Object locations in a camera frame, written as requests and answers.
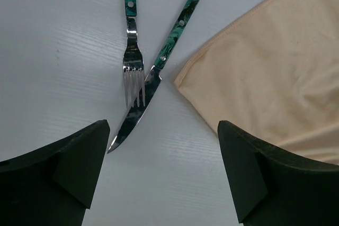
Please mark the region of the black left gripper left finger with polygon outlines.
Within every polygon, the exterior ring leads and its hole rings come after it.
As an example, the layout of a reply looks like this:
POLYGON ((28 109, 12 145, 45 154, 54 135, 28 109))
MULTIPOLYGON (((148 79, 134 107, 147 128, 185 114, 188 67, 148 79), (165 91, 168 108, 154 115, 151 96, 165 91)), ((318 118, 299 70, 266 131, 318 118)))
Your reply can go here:
POLYGON ((1 225, 82 225, 110 134, 107 120, 1 162, 1 225))

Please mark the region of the beige cloth napkin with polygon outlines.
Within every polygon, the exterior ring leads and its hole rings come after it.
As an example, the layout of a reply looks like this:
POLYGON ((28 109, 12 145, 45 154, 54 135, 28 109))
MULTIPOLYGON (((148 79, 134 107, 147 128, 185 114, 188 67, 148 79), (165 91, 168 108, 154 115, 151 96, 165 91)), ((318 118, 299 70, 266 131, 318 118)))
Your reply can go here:
POLYGON ((216 130, 227 120, 338 164, 338 0, 265 0, 208 41, 175 80, 216 130))

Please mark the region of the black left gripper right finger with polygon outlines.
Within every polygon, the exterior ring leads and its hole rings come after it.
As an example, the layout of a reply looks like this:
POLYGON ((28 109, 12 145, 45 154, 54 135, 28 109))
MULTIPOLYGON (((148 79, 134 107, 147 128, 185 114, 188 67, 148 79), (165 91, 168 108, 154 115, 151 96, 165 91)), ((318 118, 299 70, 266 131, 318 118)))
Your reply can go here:
POLYGON ((338 225, 338 166, 263 141, 229 121, 218 139, 243 225, 338 225))

